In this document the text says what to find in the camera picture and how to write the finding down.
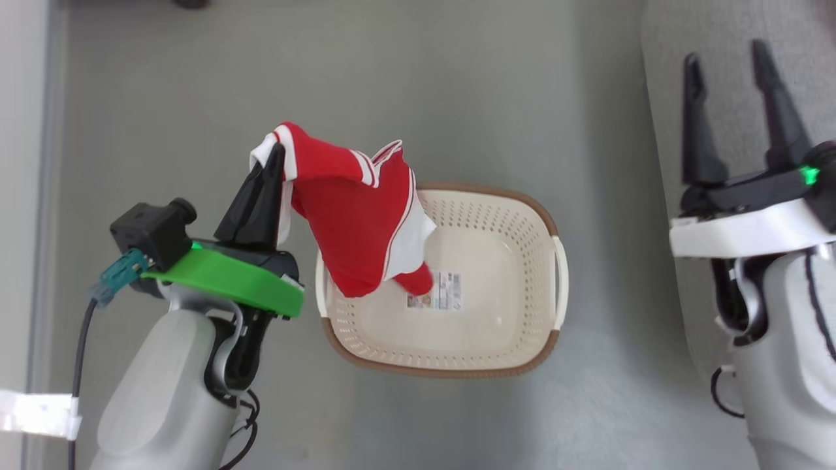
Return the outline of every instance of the gray surface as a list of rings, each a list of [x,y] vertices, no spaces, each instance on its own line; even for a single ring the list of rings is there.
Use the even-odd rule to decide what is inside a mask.
[[[649,0],[642,32],[650,104],[668,215],[682,195],[682,60],[700,54],[706,108],[717,149],[732,175],[765,167],[769,147],[750,41],[766,39],[813,142],[836,137],[836,3],[831,0]],[[728,363],[728,338],[716,327],[708,263],[676,260],[691,356],[702,376]]]
[[[46,0],[0,3],[0,389],[28,382],[38,239]],[[0,468],[20,468],[23,439],[0,432]]]
[[[638,0],[74,2],[61,174],[56,390],[90,282],[131,204],[183,196],[208,236],[280,120],[371,151],[394,138],[422,181],[504,186],[558,223],[572,270],[552,357],[512,380],[359,370],[313,296],[269,334],[257,391],[263,468],[753,468],[682,333],[643,84]],[[313,284],[315,246],[288,243]],[[122,294],[90,337],[81,462],[164,305]],[[49,449],[60,468],[63,448]]]

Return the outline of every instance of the laundry basket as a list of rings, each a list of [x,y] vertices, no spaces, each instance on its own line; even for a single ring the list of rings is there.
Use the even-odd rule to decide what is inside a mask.
[[[347,299],[317,259],[319,313],[331,345],[363,367],[399,374],[519,375],[558,340],[568,301],[566,252],[531,197],[484,186],[421,185],[438,228],[426,241],[433,292],[409,296],[394,281]]]

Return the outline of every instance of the barcode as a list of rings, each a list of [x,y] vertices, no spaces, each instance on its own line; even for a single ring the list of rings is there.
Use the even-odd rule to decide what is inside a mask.
[[[453,274],[453,297],[461,299],[461,274]]]

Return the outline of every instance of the white wall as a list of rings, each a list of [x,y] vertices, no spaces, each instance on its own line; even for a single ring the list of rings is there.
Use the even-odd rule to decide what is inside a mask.
[[[43,129],[48,0],[0,3],[0,388],[27,387]],[[0,467],[22,439],[0,433]]]

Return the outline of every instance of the black cable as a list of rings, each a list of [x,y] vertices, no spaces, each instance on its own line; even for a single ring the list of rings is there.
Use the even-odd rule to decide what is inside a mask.
[[[720,374],[722,373],[723,368],[717,367],[717,370],[715,370],[714,374],[711,375],[711,399],[713,399],[717,407],[720,408],[720,410],[725,412],[727,415],[734,416],[735,418],[744,419],[746,415],[728,409],[726,405],[722,404],[722,402],[720,401],[720,397],[717,396],[717,381],[720,379]]]
[[[232,433],[230,438],[234,437],[240,431],[247,429],[248,427],[252,428],[250,431],[250,438],[247,440],[247,445],[236,455],[232,460],[229,461],[226,465],[221,467],[220,470],[232,470],[233,467],[238,465],[238,463],[243,460],[243,458],[250,452],[252,449],[252,445],[256,443],[256,436],[258,435],[258,423],[256,422],[256,418],[258,418],[258,413],[261,412],[261,402],[258,400],[258,396],[256,396],[255,392],[252,390],[247,391],[247,394],[252,398],[254,405],[241,400],[241,406],[250,409],[250,416],[247,418],[247,424],[242,427],[239,427],[235,432]]]
[[[73,368],[73,398],[78,398],[81,392],[81,371],[84,367],[84,347],[87,345],[87,333],[90,329],[90,321],[93,319],[93,311],[96,310],[98,300],[91,299],[84,312],[84,320],[81,323],[79,333],[79,345],[75,348],[75,367]],[[67,468],[75,470],[75,441],[69,441],[67,454]]]
[[[818,301],[816,280],[813,278],[813,257],[811,256],[811,251],[812,249],[807,251],[807,257],[804,259],[804,270],[807,272],[807,289],[810,293],[810,304],[813,305],[813,310],[816,311],[816,323],[818,323],[818,329],[824,336],[824,342],[828,346],[830,357],[836,360],[836,347],[833,346],[833,338],[830,337],[828,331],[828,322],[824,318],[822,305]]]

